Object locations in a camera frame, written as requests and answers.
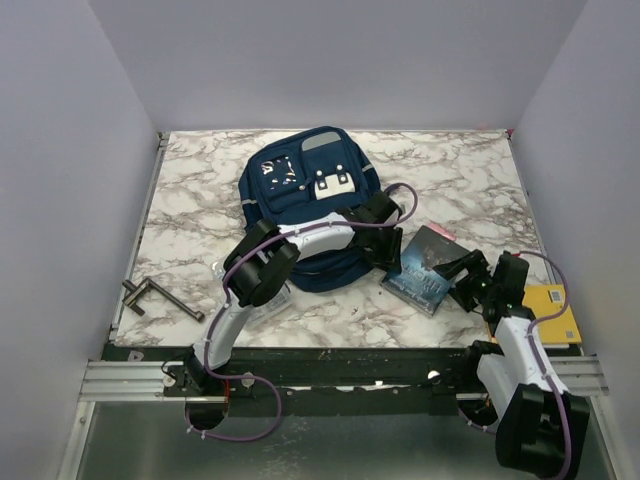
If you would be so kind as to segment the dark blue hardcover book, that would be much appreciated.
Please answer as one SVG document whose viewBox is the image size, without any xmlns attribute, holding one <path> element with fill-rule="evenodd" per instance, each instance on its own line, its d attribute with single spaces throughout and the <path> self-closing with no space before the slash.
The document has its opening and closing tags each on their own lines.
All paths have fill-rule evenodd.
<svg viewBox="0 0 640 480">
<path fill-rule="evenodd" d="M 401 272 L 387 273 L 381 286 L 398 298 L 433 316 L 447 296 L 452 281 L 434 271 L 470 251 L 439 232 L 421 226 L 401 253 Z"/>
</svg>

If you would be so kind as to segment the navy blue student backpack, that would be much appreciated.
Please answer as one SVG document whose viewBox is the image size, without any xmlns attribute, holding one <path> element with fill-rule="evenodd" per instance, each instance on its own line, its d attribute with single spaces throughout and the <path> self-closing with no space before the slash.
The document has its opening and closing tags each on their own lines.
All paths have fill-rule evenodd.
<svg viewBox="0 0 640 480">
<path fill-rule="evenodd" d="M 239 194 L 246 226 L 268 219 L 275 224 L 303 223 L 343 208 L 355 208 L 383 191 L 379 176 L 360 146 L 342 129 L 323 126 L 281 139 L 255 153 L 240 177 Z M 360 276 L 340 282 L 344 287 Z M 290 280 L 312 293 L 330 291 L 329 282 L 312 285 L 309 276 L 320 259 L 308 259 Z"/>
</svg>

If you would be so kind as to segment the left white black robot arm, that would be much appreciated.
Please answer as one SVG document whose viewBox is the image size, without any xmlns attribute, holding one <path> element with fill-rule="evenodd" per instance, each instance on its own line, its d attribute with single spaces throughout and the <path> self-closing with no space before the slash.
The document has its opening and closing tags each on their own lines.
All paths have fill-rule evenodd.
<svg viewBox="0 0 640 480">
<path fill-rule="evenodd" d="M 359 277 L 359 262 L 366 270 L 397 271 L 400 224 L 413 213 L 403 212 L 386 191 L 379 191 L 355 208 L 338 209 L 303 223 L 258 221 L 223 262 L 223 301 L 208 320 L 202 339 L 193 345 L 197 362 L 188 370 L 188 384 L 197 393 L 209 395 L 222 379 L 232 378 L 220 368 L 231 359 L 249 317 L 283 290 L 300 263 L 319 258 L 320 268 L 309 280 L 312 285 L 326 280 L 330 290 Z"/>
</svg>

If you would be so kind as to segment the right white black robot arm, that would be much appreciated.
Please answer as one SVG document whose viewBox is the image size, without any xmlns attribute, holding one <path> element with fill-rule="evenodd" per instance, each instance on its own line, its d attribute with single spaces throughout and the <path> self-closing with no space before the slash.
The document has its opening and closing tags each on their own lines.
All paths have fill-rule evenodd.
<svg viewBox="0 0 640 480">
<path fill-rule="evenodd" d="M 492 402 L 498 463 L 540 479 L 573 479 L 590 409 L 559 378 L 539 336 L 543 321 L 523 303 L 525 257 L 505 251 L 490 268 L 484 254 L 474 250 L 434 270 L 453 281 L 452 296 L 465 311 L 481 309 L 493 336 L 468 347 L 468 361 L 459 371 L 467 389 L 486 389 Z"/>
</svg>

